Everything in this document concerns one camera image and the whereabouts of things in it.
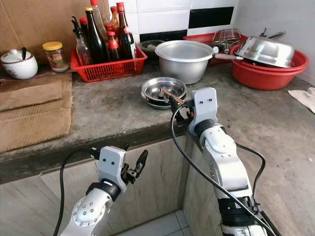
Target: white tile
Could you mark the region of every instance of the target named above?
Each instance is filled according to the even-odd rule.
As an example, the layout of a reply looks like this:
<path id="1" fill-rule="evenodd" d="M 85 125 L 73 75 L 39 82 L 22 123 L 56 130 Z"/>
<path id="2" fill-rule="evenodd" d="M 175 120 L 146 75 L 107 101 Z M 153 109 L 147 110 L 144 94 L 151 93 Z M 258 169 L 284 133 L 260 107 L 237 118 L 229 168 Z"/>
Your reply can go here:
<path id="1" fill-rule="evenodd" d="M 126 13 L 126 20 L 132 33 L 139 33 L 138 14 Z"/>
<path id="2" fill-rule="evenodd" d="M 116 6 L 117 2 L 123 2 L 125 6 L 125 13 L 137 12 L 137 0 L 108 0 L 109 7 Z"/>
<path id="3" fill-rule="evenodd" d="M 140 35 L 138 33 L 133 33 L 132 36 L 136 43 L 140 43 Z"/>
<path id="4" fill-rule="evenodd" d="M 138 12 L 189 10 L 190 0 L 137 0 Z"/>
<path id="5" fill-rule="evenodd" d="M 186 227 L 186 228 L 182 229 L 182 232 L 183 232 L 184 236 L 192 236 L 192 233 L 191 233 L 189 227 Z"/>
<path id="6" fill-rule="evenodd" d="M 182 230 L 178 230 L 166 236 L 184 236 Z"/>
<path id="7" fill-rule="evenodd" d="M 201 27 L 201 28 L 192 28 L 187 30 L 187 35 L 197 35 L 204 33 L 215 33 L 219 30 L 232 28 L 232 25 L 224 25 L 224 26 L 210 26 L 210 27 Z"/>
<path id="8" fill-rule="evenodd" d="M 175 213 L 166 215 L 159 219 L 153 220 L 147 224 L 141 225 L 129 231 L 126 231 L 118 236 L 166 236 L 180 230 Z"/>
<path id="9" fill-rule="evenodd" d="M 182 210 L 178 210 L 175 212 L 175 215 L 181 228 L 186 228 L 188 224 L 184 212 Z"/>
<path id="10" fill-rule="evenodd" d="M 186 30 L 189 10 L 138 13 L 139 33 Z"/>
<path id="11" fill-rule="evenodd" d="M 237 6 L 239 0 L 191 0 L 191 9 Z"/>

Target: red bottle cap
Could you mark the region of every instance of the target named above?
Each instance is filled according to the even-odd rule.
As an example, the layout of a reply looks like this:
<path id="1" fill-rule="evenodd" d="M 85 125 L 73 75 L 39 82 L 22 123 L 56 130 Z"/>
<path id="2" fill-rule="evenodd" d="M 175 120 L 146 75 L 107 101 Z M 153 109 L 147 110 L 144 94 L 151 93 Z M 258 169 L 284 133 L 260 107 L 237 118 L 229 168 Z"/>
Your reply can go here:
<path id="1" fill-rule="evenodd" d="M 117 12 L 124 13 L 125 12 L 125 7 L 123 2 L 118 2 L 116 3 L 117 5 Z"/>
<path id="2" fill-rule="evenodd" d="M 112 12 L 115 12 L 115 11 L 117 11 L 117 7 L 116 7 L 116 6 L 111 6 L 111 7 L 110 7 L 110 10 L 111 10 Z"/>
<path id="3" fill-rule="evenodd" d="M 88 19 L 86 17 L 80 17 L 79 21 L 80 21 L 80 24 L 87 24 L 88 23 Z"/>
<path id="4" fill-rule="evenodd" d="M 111 23 L 105 24 L 105 29 L 106 29 L 106 31 L 112 31 L 113 30 L 113 24 L 111 24 Z"/>
<path id="5" fill-rule="evenodd" d="M 92 6 L 98 5 L 98 0 L 90 0 L 90 1 L 91 1 Z"/>
<path id="6" fill-rule="evenodd" d="M 107 32 L 107 35 L 108 35 L 108 36 L 114 36 L 114 35 L 115 35 L 115 32 L 113 32 L 113 31 L 108 31 L 108 32 Z"/>

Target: bottle label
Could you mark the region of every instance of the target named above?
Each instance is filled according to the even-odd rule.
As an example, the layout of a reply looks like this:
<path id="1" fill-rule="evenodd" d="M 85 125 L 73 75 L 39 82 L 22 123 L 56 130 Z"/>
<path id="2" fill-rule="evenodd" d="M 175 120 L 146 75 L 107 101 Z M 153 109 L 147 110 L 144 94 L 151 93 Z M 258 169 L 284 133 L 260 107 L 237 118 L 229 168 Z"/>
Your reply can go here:
<path id="1" fill-rule="evenodd" d="M 136 44 L 133 43 L 130 45 L 131 53 L 132 53 L 132 59 L 136 59 Z"/>
<path id="2" fill-rule="evenodd" d="M 119 48 L 119 44 L 118 44 L 117 40 L 109 40 L 108 41 L 108 48 L 109 49 Z"/>
<path id="3" fill-rule="evenodd" d="M 124 32 L 125 32 L 125 33 L 131 33 L 131 30 L 130 30 L 129 26 L 126 26 L 126 27 L 124 28 Z"/>
<path id="4" fill-rule="evenodd" d="M 47 59 L 51 67 L 60 68 L 60 67 L 64 67 L 65 65 L 63 61 L 63 57 L 60 53 L 50 55 L 47 57 Z"/>

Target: black tile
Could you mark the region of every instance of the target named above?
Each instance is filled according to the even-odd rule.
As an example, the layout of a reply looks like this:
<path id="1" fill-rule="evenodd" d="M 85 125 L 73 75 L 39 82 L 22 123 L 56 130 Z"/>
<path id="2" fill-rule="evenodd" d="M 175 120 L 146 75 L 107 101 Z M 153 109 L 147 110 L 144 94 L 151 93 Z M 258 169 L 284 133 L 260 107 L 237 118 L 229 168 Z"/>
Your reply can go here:
<path id="1" fill-rule="evenodd" d="M 189 29 L 229 25 L 233 14 L 233 6 L 190 10 Z"/>
<path id="2" fill-rule="evenodd" d="M 140 42 L 160 39 L 164 41 L 171 40 L 182 40 L 184 36 L 187 35 L 187 29 L 178 30 L 178 31 L 168 31 L 168 32 L 159 32 L 159 33 L 143 33 L 140 34 Z"/>

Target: gold lid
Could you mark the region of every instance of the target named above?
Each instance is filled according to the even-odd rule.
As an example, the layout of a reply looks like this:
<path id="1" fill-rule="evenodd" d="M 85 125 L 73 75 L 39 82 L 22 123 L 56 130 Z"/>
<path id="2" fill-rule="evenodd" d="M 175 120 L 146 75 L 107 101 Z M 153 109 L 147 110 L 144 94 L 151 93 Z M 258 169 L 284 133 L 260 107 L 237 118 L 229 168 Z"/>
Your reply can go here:
<path id="1" fill-rule="evenodd" d="M 47 42 L 43 44 L 43 49 L 47 51 L 58 50 L 63 47 L 61 42 Z"/>

